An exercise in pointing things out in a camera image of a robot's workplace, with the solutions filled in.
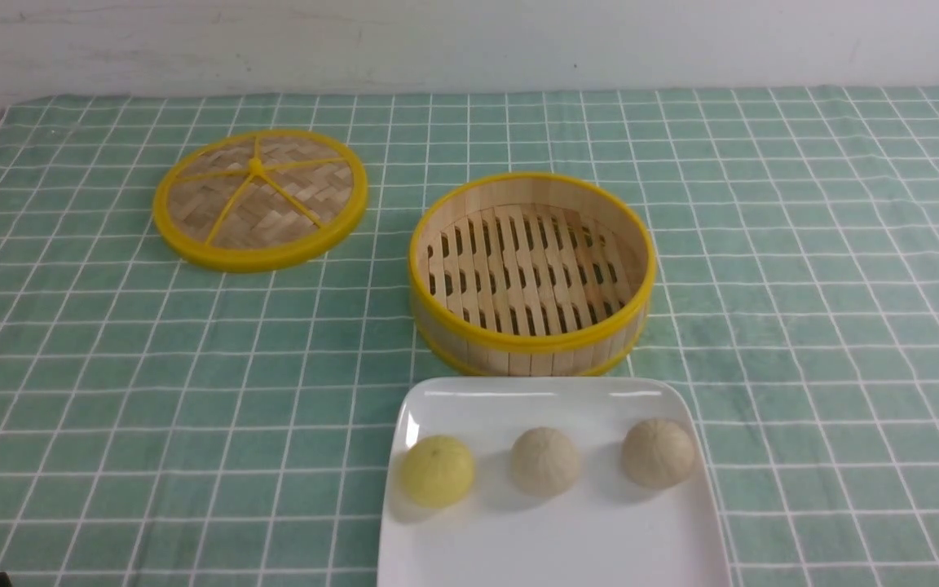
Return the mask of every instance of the yellow plastic rim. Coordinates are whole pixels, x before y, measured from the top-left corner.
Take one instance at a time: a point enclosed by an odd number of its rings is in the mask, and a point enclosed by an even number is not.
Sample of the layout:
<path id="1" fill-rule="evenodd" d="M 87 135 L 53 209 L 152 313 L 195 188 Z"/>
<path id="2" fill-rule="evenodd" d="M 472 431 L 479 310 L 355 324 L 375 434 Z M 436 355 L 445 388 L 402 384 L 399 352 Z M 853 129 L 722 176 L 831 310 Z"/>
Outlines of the yellow plastic rim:
<path id="1" fill-rule="evenodd" d="M 205 242 L 195 241 L 195 239 L 180 231 L 169 215 L 169 192 L 176 178 L 182 174 L 183 170 L 209 150 L 263 137 L 310 139 L 327 145 L 328 148 L 339 153 L 339 157 L 342 158 L 343 162 L 349 165 L 350 175 L 353 179 L 350 186 L 350 200 L 346 203 L 346 207 L 343 207 L 342 212 L 332 222 L 320 227 L 320 230 L 314 234 L 298 239 L 298 241 L 288 242 L 288 244 L 272 246 L 269 249 L 221 249 Z M 154 226 L 157 226 L 157 230 L 161 233 L 161 237 L 165 239 L 166 244 L 190 263 L 216 271 L 255 272 L 279 270 L 283 267 L 305 263 L 320 256 L 325 250 L 338 245 L 339 241 L 342 241 L 343 238 L 346 238 L 354 231 L 357 224 L 361 222 L 361 217 L 364 216 L 364 211 L 367 208 L 368 175 L 365 174 L 361 160 L 358 159 L 353 150 L 350 150 L 342 142 L 331 137 L 311 133 L 309 130 L 259 130 L 256 133 L 235 135 L 227 137 L 223 141 L 205 145 L 180 160 L 178 164 L 173 166 L 172 170 L 169 170 L 157 186 L 157 190 L 154 192 L 152 216 Z"/>
<path id="2" fill-rule="evenodd" d="M 629 299 L 625 307 L 619 309 L 614 315 L 607 317 L 606 320 L 601 320 L 600 323 L 593 324 L 593 326 L 581 330 L 562 334 L 540 335 L 539 337 L 521 337 L 521 335 L 517 334 L 493 332 L 486 328 L 476 326 L 476 324 L 470 324 L 466 322 L 466 320 L 461 319 L 461 317 L 455 316 L 454 313 L 448 311 L 446 307 L 431 296 L 429 289 L 427 289 L 427 284 L 422 279 L 422 276 L 418 275 L 418 252 L 415 246 L 420 240 L 422 230 L 424 230 L 425 225 L 429 222 L 430 217 L 436 214 L 440 208 L 443 208 L 443 205 L 447 204 L 448 201 L 455 200 L 456 197 L 461 196 L 461 194 L 467 190 L 484 185 L 485 183 L 503 182 L 508 181 L 508 179 L 520 178 L 551 179 L 551 181 L 556 182 L 573 183 L 580 188 L 589 190 L 593 194 L 596 194 L 596 196 L 603 197 L 604 200 L 609 201 L 612 205 L 615 205 L 619 211 L 625 214 L 630 219 L 630 222 L 633 222 L 633 226 L 636 226 L 637 230 L 640 231 L 642 237 L 644 237 L 645 245 L 647 245 L 647 271 L 644 272 L 644 283 L 642 283 L 640 289 L 633 294 L 633 297 Z M 466 183 L 448 193 L 446 196 L 441 197 L 436 204 L 433 204 L 429 210 L 425 212 L 425 215 L 422 216 L 422 219 L 418 222 L 418 226 L 415 227 L 415 232 L 411 235 L 411 244 L 408 249 L 408 274 L 410 275 L 413 296 L 417 296 L 421 300 L 425 310 L 435 317 L 444 328 L 457 334 L 458 337 L 467 339 L 469 342 L 478 343 L 478 345 L 481 346 L 489 346 L 489 348 L 506 352 L 562 352 L 579 349 L 582 346 L 593 345 L 593 343 L 600 342 L 602 339 L 610 337 L 628 324 L 629 321 L 641 311 L 650 297 L 651 290 L 655 287 L 657 256 L 655 255 L 655 242 L 652 241 L 647 227 L 645 227 L 644 223 L 640 220 L 640 216 L 637 216 L 637 213 L 633 212 L 628 205 L 625 205 L 618 197 L 612 196 L 612 194 L 600 189 L 592 183 L 581 181 L 581 179 L 569 178 L 566 175 L 543 174 L 543 172 L 515 172 L 515 174 L 491 175 L 491 177 L 488 178 L 477 179 L 477 181 Z"/>
<path id="3" fill-rule="evenodd" d="M 418 319 L 415 319 L 415 326 L 418 327 Z M 611 369 L 614 369 L 616 365 L 618 365 L 619 363 L 622 363 L 622 360 L 625 360 L 625 357 L 629 356 L 629 353 L 633 352 L 633 346 L 636 345 L 638 339 L 640 339 L 640 335 L 644 333 L 644 328 L 646 326 L 647 326 L 647 319 L 645 318 L 644 322 L 640 324 L 640 329 L 637 330 L 637 333 L 633 335 L 633 339 L 630 339 L 629 343 L 627 343 L 625 348 L 619 351 L 619 353 L 616 354 L 614 357 L 611 357 L 609 360 L 604 361 L 604 363 L 602 364 L 596 365 L 596 367 L 593 367 L 591 369 L 586 369 L 585 371 L 582 371 L 581 373 L 575 373 L 573 375 L 567 375 L 567 376 L 568 377 L 596 377 L 599 375 L 603 375 L 604 373 L 607 373 L 608 371 L 611 371 Z M 422 341 L 425 342 L 425 345 L 428 346 L 428 348 L 432 350 L 433 354 L 435 354 L 437 358 L 441 360 L 441 363 L 446 364 L 448 367 L 451 367 L 455 371 L 458 371 L 459 373 L 463 375 L 470 375 L 474 377 L 495 376 L 495 373 L 486 373 L 479 369 L 474 369 L 473 367 L 470 367 L 468 364 L 462 363 L 461 360 L 458 360 L 457 358 L 455 358 L 454 355 L 452 355 L 451 353 L 448 353 L 446 350 L 441 348 L 440 345 L 437 345 L 436 341 L 434 341 L 433 338 L 430 338 L 430 335 L 425 333 L 424 329 L 418 328 L 418 334 L 421 335 Z"/>

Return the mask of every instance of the bamboo steamer lid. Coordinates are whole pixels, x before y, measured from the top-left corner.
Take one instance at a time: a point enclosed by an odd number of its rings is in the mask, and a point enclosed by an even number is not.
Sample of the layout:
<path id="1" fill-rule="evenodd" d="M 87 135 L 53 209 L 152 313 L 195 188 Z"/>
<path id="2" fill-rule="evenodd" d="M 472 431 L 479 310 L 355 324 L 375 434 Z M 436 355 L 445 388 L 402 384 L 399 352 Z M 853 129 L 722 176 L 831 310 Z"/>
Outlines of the bamboo steamer lid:
<path id="1" fill-rule="evenodd" d="M 368 207 L 368 177 L 346 145 L 305 130 L 261 130 L 205 146 L 154 196 L 157 230 L 186 260 L 272 271 L 331 249 Z"/>

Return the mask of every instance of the yellow spoke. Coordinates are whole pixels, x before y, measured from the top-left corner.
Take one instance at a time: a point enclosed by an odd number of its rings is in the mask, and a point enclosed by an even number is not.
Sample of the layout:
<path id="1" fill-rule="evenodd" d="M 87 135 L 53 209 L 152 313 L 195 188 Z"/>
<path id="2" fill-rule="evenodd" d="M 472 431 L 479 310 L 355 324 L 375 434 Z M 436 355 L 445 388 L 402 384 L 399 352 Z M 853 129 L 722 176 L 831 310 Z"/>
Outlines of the yellow spoke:
<path id="1" fill-rule="evenodd" d="M 268 177 L 268 175 L 264 174 L 262 175 L 261 179 L 263 179 L 263 181 L 266 182 L 268 186 L 274 188 L 277 193 L 282 194 L 284 199 L 289 201 L 291 205 L 295 205 L 295 209 L 297 209 L 299 212 L 302 212 L 303 216 L 308 217 L 311 223 L 316 224 L 317 227 L 323 227 L 323 224 L 321 224 L 317 214 L 315 214 L 309 208 L 306 208 L 306 206 L 303 205 L 301 201 L 297 200 L 297 198 L 290 196 L 290 194 L 287 193 L 287 191 L 285 191 L 283 187 L 281 187 L 276 181 L 273 181 L 271 177 Z"/>
<path id="2" fill-rule="evenodd" d="M 234 204 L 237 203 L 238 197 L 241 196 L 241 193 L 249 186 L 249 183 L 253 182 L 253 179 L 256 178 L 256 175 L 249 174 L 249 177 L 245 178 L 244 182 L 241 182 L 241 185 L 238 186 L 238 189 L 234 190 L 234 193 L 231 194 L 231 197 L 228 198 L 227 203 L 223 205 L 223 211 L 219 213 L 219 216 L 216 218 L 216 222 L 213 223 L 212 230 L 209 230 L 209 236 L 205 238 L 205 244 L 212 244 L 216 234 L 219 234 L 220 227 L 223 226 L 223 220 L 227 218 L 227 215 L 231 213 L 231 208 L 234 208 Z"/>
<path id="3" fill-rule="evenodd" d="M 249 170 L 245 168 L 241 168 L 241 170 L 209 171 L 208 174 L 183 175 L 183 177 L 176 178 L 175 182 L 196 182 L 198 179 L 228 178 L 232 175 L 245 175 L 247 172 L 249 172 Z"/>
<path id="4" fill-rule="evenodd" d="M 279 163 L 276 165 L 271 165 L 264 167 L 264 170 L 267 171 L 284 171 L 284 170 L 293 170 L 295 167 L 303 167 L 306 165 L 321 165 L 324 163 L 338 163 L 340 161 L 345 161 L 343 157 L 328 157 L 328 159 L 308 159 L 306 161 L 293 161 L 291 163 Z"/>

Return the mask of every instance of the green checkered tablecloth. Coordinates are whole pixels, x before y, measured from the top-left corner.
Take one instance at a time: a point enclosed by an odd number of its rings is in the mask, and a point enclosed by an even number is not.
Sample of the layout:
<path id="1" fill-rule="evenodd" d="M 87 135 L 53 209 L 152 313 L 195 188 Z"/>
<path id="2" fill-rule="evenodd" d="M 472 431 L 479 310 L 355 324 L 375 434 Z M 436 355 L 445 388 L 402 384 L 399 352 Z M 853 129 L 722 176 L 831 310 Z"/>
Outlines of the green checkered tablecloth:
<path id="1" fill-rule="evenodd" d="M 184 152 L 309 127 L 359 230 L 275 274 L 150 223 Z M 616 374 L 693 409 L 740 587 L 939 586 L 939 88 L 55 97 L 0 123 L 0 569 L 18 587 L 375 584 L 396 409 L 450 372 L 405 254 L 466 182 L 554 170 L 655 234 Z"/>

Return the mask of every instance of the bamboo steamer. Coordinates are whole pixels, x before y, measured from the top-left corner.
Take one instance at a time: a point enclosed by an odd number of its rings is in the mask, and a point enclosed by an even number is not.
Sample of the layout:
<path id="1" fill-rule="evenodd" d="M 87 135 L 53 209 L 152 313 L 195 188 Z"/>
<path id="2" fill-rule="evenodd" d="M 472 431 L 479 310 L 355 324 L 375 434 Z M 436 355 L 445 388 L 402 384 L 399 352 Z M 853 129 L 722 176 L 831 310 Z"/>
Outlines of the bamboo steamer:
<path id="1" fill-rule="evenodd" d="M 610 193 L 503 174 L 432 205 L 408 268 L 418 332 L 456 370 L 590 376 L 640 337 L 657 260 L 644 224 Z"/>

